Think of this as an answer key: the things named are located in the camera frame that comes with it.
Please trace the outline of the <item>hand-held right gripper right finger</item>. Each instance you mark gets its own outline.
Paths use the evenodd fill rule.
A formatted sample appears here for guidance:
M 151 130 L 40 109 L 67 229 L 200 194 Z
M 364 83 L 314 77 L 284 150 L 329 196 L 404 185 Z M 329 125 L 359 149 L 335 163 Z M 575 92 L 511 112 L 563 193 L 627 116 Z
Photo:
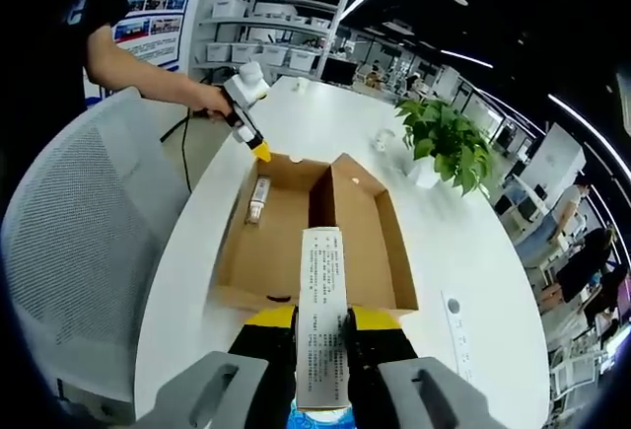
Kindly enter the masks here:
M 501 428 L 486 396 L 417 356 L 396 317 L 353 306 L 344 323 L 348 396 L 358 428 Z

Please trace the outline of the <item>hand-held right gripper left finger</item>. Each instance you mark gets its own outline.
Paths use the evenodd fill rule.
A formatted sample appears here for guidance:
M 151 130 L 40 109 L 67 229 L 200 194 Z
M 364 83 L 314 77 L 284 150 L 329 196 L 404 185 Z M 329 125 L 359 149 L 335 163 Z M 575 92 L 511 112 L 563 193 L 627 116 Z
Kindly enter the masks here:
M 135 428 L 285 428 L 296 393 L 295 306 L 248 319 L 230 349 L 166 382 Z

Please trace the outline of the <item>person's left hand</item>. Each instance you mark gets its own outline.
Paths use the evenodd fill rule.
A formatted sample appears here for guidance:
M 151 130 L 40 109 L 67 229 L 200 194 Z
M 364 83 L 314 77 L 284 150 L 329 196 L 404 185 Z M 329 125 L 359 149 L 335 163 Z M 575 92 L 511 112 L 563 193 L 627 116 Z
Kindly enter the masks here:
M 197 84 L 194 85 L 194 88 L 191 107 L 194 112 L 204 114 L 212 119 L 225 119 L 233 112 L 233 107 L 220 87 Z

